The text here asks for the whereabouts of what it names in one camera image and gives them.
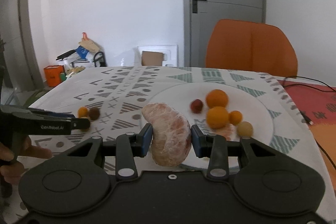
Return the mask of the person's left hand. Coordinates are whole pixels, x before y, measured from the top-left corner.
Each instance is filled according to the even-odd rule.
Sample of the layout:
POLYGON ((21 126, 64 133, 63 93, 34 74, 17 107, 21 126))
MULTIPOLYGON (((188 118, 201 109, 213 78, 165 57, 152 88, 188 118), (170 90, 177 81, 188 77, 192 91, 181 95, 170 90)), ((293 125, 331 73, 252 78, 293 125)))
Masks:
MULTIPOLYGON (((38 159, 50 159, 53 156, 49 149, 32 145, 32 141, 29 136, 27 136, 23 142, 18 155, 38 159)), ((4 177, 5 182, 8 182, 11 185, 18 185, 22 174, 25 172, 25 167, 21 162, 17 161, 13 151, 2 143, 1 160, 9 162, 9 165, 1 166, 1 175, 4 177)))

